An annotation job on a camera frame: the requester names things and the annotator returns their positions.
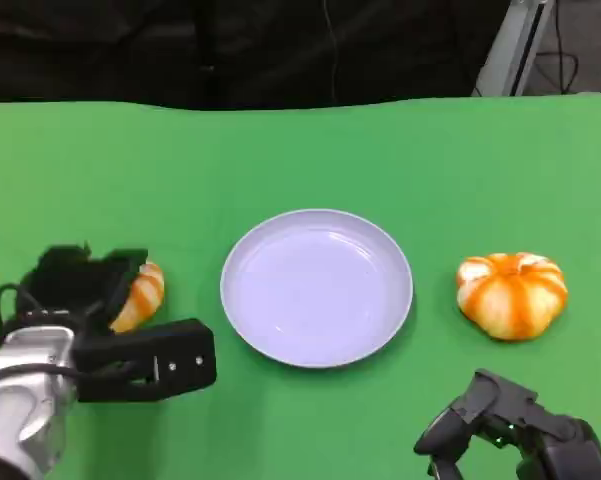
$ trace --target toy pumpkin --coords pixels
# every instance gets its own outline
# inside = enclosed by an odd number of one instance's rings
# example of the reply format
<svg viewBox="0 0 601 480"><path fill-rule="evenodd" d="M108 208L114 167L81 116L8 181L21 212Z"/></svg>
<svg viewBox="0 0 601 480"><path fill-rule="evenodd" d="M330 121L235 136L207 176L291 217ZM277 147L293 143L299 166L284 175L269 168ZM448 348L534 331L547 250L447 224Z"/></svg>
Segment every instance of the toy pumpkin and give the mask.
<svg viewBox="0 0 601 480"><path fill-rule="evenodd" d="M149 320L158 310L164 298L164 276L155 263L147 262L140 267L138 276L131 284L131 293L111 329L116 333L128 332Z"/></svg>
<svg viewBox="0 0 601 480"><path fill-rule="evenodd" d="M542 334L568 295L560 268L531 253L470 257L460 265L456 280L462 312L500 340Z"/></svg>

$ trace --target black cable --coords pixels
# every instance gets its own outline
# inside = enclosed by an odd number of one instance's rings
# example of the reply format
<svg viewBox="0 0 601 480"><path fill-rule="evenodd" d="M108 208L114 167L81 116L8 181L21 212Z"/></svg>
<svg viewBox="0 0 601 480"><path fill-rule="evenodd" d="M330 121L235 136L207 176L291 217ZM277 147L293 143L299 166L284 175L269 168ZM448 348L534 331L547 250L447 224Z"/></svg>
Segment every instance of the black cable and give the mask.
<svg viewBox="0 0 601 480"><path fill-rule="evenodd" d="M34 307L34 310L36 310L36 311L43 310L42 305L40 305L40 303L33 297L33 295L31 295L31 293L29 293L29 291L26 288L24 288L22 285L18 285L16 283L5 283L4 285L0 285L0 302L2 300L2 295L7 290L16 291L18 293L18 295L22 296L25 300L27 300ZM101 302L96 302L94 305L92 305L87 310L95 311L98 308L100 308L100 306L101 306ZM67 313L63 313L62 315L63 316L69 315L70 317L73 317L72 315L67 314ZM2 319L2 312L1 312L1 308L0 308L0 330L2 330L3 327L4 327L4 321ZM135 365L130 363L128 365L124 365L123 368L105 369L105 370L101 370L98 372L84 373L79 370L76 370L75 368L63 367L60 365L53 365L50 363L28 363L28 364L23 364L23 365L13 365L11 367L1 368L0 369L0 380L4 380L5 378L9 378L9 377L17 376L17 375L26 375L26 374L31 374L31 373L46 373L49 375L63 375L65 377L72 378L74 380L90 380L90 381L124 380L127 377L129 377L130 374L133 373L134 366Z"/></svg>
<svg viewBox="0 0 601 480"><path fill-rule="evenodd" d="M560 84L560 94L565 95L567 91L564 88L564 49L562 45L562 31L560 30L560 0L555 0L554 21L556 26L556 40L558 42L558 75Z"/></svg>
<svg viewBox="0 0 601 480"><path fill-rule="evenodd" d="M35 310L42 310L40 303L33 298L33 296L22 285L18 285L17 283L5 283L4 285L0 285L0 302L2 301L2 295L7 290L14 290L18 295L27 300ZM0 329L2 329L3 326L4 320L2 319L2 309L0 307Z"/></svg>
<svg viewBox="0 0 601 480"><path fill-rule="evenodd" d="M46 373L48 375L62 375L73 380L90 381L113 381L126 378L129 368L118 370L107 370L103 372L81 372L71 367L62 367L50 363L26 363L23 365L13 365L0 369L0 380L14 377L17 375L27 375L31 373Z"/></svg>
<svg viewBox="0 0 601 480"><path fill-rule="evenodd" d="M559 56L560 58L568 58L573 62L573 70L571 71L571 77L569 78L569 82L566 85L566 91L565 94L570 94L573 93L571 91L571 87L573 86L573 83L576 80L576 77L578 76L578 73L580 72L580 59L578 58L577 55L573 54L573 53L569 53L569 52L553 52L553 51L548 51L548 52L538 52L536 54L537 57L550 57L550 56ZM560 86L557 85L555 83L555 81L553 79L551 79L549 77L549 75L540 67L540 65L538 65L538 63L535 63L535 67L538 70L538 72L553 86L555 87L561 94L562 91L560 90Z"/></svg>
<svg viewBox="0 0 601 480"><path fill-rule="evenodd" d="M538 73L540 75L542 75L544 77L544 79L547 82L549 82L553 88L555 88L556 90L560 90L560 85L558 85L555 82L555 80L553 78L551 78L551 76L540 67L540 65L536 64L535 67L536 67L536 70L538 71Z"/></svg>

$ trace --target small pumpkin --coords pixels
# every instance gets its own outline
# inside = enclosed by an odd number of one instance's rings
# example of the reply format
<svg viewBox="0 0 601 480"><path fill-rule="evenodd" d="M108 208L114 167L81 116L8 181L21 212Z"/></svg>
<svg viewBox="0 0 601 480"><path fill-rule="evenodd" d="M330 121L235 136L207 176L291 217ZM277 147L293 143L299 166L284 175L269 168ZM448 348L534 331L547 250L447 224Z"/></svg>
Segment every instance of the small pumpkin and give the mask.
<svg viewBox="0 0 601 480"><path fill-rule="evenodd" d="M568 296L562 270L531 253L469 257L458 269L458 305L491 337L527 340L541 335Z"/></svg>
<svg viewBox="0 0 601 480"><path fill-rule="evenodd" d="M111 324L111 329L116 333L136 329L153 316L163 298L162 270L155 263L147 262L140 267L138 276L131 284L129 298Z"/></svg>

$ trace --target green tablecloth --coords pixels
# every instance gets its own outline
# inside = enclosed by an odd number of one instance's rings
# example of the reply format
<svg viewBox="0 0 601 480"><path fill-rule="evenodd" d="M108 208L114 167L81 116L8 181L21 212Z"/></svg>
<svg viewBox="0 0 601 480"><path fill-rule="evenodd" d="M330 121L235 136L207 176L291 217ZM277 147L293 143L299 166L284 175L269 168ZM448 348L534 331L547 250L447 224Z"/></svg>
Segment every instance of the green tablecloth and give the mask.
<svg viewBox="0 0 601 480"><path fill-rule="evenodd" d="M388 347L303 371L233 332L218 283L233 243L287 210L386 229L417 305ZM275 113L125 104L0 105L0 282L53 243L146 246L166 272L160 320L216 335L218 382L155 405L77 405L53 479L425 478L411 449L486 367L601 437L601 96L411 101ZM533 251L564 269L566 313L537 341L495 343L455 306L463 257ZM476 440L467 478L515 478Z"/></svg>

